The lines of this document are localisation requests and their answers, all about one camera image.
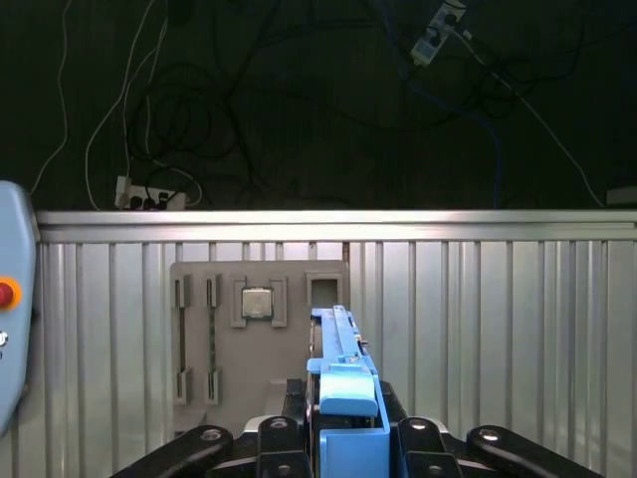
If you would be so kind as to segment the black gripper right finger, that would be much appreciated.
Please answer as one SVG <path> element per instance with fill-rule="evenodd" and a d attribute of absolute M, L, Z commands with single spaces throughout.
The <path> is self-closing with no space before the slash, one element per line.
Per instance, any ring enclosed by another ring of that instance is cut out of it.
<path fill-rule="evenodd" d="M 381 391 L 390 424 L 392 477 L 598 477 L 536 442 L 498 425 L 461 439 L 438 419 L 409 416 L 392 385 Z"/>

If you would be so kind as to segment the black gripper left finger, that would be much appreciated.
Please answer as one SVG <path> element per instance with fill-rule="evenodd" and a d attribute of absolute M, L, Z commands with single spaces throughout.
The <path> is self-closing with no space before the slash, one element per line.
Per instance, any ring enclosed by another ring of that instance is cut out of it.
<path fill-rule="evenodd" d="M 114 473 L 116 477 L 312 477 L 307 383 L 277 383 L 279 415 L 255 417 L 235 437 L 218 425 L 200 425 Z"/>

